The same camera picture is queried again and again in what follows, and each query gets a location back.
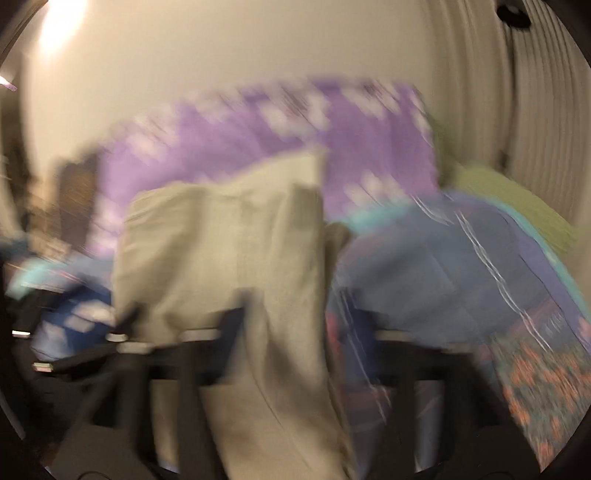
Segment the floral pillow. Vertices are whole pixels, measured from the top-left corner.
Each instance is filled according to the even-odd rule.
[[[437,190],[431,129],[417,91],[375,79],[293,79],[198,93],[119,125],[99,162],[89,248],[113,253],[136,194],[218,181],[308,145],[330,154],[329,219]]]

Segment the purple floral fabric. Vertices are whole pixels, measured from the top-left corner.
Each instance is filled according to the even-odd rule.
[[[329,152],[329,219],[403,195],[437,190],[423,103],[402,83],[291,80],[226,89],[166,105],[117,127],[99,161],[87,248],[112,255],[132,199],[172,181],[230,177],[265,157],[308,145]]]

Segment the light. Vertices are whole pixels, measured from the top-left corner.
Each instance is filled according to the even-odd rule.
[[[0,85],[4,85],[7,89],[12,90],[13,92],[17,90],[17,88],[12,83],[2,76],[0,76]]]
[[[84,19],[87,0],[49,0],[39,42],[41,51],[51,55],[72,38]]]

